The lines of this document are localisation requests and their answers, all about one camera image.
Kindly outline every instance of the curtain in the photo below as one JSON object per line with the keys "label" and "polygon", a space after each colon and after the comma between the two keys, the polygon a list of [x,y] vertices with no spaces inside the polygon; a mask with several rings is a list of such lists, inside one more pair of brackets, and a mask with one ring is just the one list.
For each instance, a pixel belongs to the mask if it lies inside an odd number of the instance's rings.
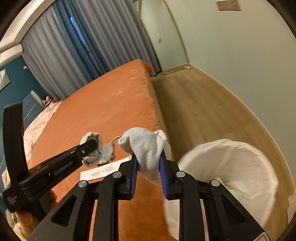
{"label": "curtain", "polygon": [[21,43],[37,81],[62,99],[137,58],[160,71],[130,0],[56,0]]}

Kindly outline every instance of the wooden floor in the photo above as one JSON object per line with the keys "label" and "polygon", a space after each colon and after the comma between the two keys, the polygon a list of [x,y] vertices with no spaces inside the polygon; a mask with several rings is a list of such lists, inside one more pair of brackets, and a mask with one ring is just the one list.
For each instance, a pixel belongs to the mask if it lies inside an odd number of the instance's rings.
{"label": "wooden floor", "polygon": [[198,69],[161,73],[151,81],[175,161],[196,145],[222,138],[249,143],[268,157],[279,188],[265,230],[276,240],[287,226],[287,198],[294,186],[283,157],[257,118],[230,91]]}

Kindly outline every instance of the red and white sticker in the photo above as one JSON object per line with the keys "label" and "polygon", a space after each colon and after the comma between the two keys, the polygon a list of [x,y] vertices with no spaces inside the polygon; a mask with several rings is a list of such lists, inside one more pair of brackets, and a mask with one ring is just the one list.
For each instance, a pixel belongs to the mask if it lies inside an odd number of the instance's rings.
{"label": "red and white sticker", "polygon": [[255,238],[254,241],[270,241],[270,239],[268,238],[266,232],[263,232],[257,238]]}

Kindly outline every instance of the wall socket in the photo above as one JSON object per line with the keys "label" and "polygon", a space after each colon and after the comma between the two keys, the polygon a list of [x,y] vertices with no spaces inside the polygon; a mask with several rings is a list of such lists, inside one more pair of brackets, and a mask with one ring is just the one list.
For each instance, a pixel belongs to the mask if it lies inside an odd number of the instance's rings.
{"label": "wall socket", "polygon": [[219,11],[241,11],[238,0],[216,1]]}

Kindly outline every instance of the triangular cutout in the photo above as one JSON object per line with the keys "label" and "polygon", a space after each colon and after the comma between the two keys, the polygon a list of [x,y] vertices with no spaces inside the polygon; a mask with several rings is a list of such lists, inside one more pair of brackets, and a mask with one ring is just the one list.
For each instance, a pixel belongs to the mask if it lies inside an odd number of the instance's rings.
{"label": "triangular cutout", "polygon": [[244,216],[240,211],[233,205],[233,203],[225,195],[221,196],[228,222],[231,226],[242,223],[245,221]]}
{"label": "triangular cutout", "polygon": [[77,197],[71,196],[53,215],[51,221],[61,226],[68,226]]}

